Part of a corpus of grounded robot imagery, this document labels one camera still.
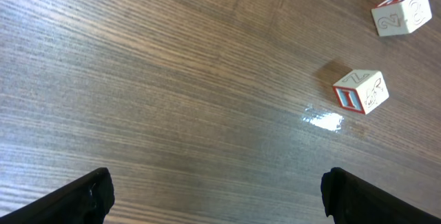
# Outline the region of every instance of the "black object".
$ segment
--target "black object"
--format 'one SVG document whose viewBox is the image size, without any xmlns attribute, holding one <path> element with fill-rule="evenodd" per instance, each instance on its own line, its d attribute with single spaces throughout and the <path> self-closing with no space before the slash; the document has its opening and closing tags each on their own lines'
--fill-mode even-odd
<svg viewBox="0 0 441 224">
<path fill-rule="evenodd" d="M 107 168 L 99 168 L 0 218 L 4 223 L 102 224 L 115 202 Z"/>
<path fill-rule="evenodd" d="M 322 177 L 326 216 L 336 224 L 441 224 L 441 220 L 344 171 Z"/>
</svg>

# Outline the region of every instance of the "white cube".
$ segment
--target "white cube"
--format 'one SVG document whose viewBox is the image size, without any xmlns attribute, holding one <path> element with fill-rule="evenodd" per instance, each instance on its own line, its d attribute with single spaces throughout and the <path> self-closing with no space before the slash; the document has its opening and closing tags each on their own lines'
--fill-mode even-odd
<svg viewBox="0 0 441 224">
<path fill-rule="evenodd" d="M 333 85 L 340 106 L 368 114 L 389 98 L 383 75 L 377 70 L 353 70 Z"/>
<path fill-rule="evenodd" d="M 372 9 L 378 34 L 410 34 L 432 19 L 429 0 L 386 0 Z"/>
</svg>

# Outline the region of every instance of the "red and blue block face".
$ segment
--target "red and blue block face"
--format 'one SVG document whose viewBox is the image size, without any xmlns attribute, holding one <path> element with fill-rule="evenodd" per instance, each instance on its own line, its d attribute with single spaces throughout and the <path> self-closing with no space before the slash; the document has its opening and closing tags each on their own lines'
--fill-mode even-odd
<svg viewBox="0 0 441 224">
<path fill-rule="evenodd" d="M 355 89 L 334 86 L 334 92 L 342 108 L 362 114 L 365 113 L 360 97 Z"/>
</svg>

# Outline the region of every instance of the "blue block face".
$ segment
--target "blue block face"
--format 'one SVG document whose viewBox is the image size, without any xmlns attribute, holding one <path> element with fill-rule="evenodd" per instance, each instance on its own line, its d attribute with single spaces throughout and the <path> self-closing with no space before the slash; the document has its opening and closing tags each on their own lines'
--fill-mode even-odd
<svg viewBox="0 0 441 224">
<path fill-rule="evenodd" d="M 336 92 L 338 97 L 340 98 L 342 107 L 361 112 L 363 111 L 360 99 L 358 98 L 355 90 L 343 90 L 340 88 L 336 88 Z"/>
</svg>

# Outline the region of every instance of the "brown wood grain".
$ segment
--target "brown wood grain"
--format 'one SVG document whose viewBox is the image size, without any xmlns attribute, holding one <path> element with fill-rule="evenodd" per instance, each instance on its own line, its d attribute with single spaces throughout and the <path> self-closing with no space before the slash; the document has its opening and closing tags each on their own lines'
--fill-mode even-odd
<svg viewBox="0 0 441 224">
<path fill-rule="evenodd" d="M 441 217 L 441 0 L 387 38 L 381 1 L 0 0 L 0 216 L 108 167 L 107 223 L 330 224 L 339 166 Z M 367 116 L 352 68 L 390 91 Z"/>
</svg>

